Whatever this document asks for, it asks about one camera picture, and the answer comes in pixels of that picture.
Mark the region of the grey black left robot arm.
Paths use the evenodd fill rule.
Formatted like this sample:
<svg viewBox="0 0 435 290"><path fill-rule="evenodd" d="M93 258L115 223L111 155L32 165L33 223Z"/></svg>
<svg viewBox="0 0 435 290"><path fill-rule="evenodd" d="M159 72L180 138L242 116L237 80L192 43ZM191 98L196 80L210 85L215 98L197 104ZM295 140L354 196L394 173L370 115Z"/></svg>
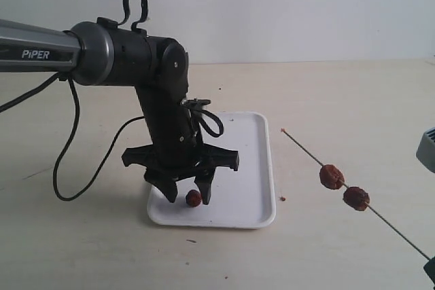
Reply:
<svg viewBox="0 0 435 290"><path fill-rule="evenodd" d="M152 142L126 149L123 164L143 166L145 180L169 202L176 200L177 183L191 178L208 204L216 169L237 170L239 154L203 141L204 133L222 136L224 125L207 111L209 100L187 97L188 64L175 39L124 30L107 18L68 31L1 21L3 72L51 72L50 81L67 81L70 88L134 88Z"/></svg>

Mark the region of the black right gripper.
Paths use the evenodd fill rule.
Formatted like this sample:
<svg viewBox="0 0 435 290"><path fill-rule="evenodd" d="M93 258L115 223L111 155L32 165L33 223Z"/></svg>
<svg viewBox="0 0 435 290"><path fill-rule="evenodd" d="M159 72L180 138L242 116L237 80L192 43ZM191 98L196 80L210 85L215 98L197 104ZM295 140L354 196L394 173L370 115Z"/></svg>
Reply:
<svg viewBox="0 0 435 290"><path fill-rule="evenodd" d="M435 257L428 260L428 262L424 265L423 270L429 279L435 283Z"/></svg>

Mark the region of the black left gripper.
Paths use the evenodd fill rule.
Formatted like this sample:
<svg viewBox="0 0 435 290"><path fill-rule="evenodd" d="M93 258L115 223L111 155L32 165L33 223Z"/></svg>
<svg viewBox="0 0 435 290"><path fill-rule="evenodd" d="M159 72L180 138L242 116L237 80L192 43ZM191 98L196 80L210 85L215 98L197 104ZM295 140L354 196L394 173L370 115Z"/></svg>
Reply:
<svg viewBox="0 0 435 290"><path fill-rule="evenodd" d="M216 169L239 169L237 151L210 144L195 147L190 156L175 151L170 162L159 158L153 145L128 148L122 154L122 161L125 166L136 164L145 167L144 179L157 188L169 202L176 201L178 181L194 178L204 205L210 202L211 184Z"/></svg>

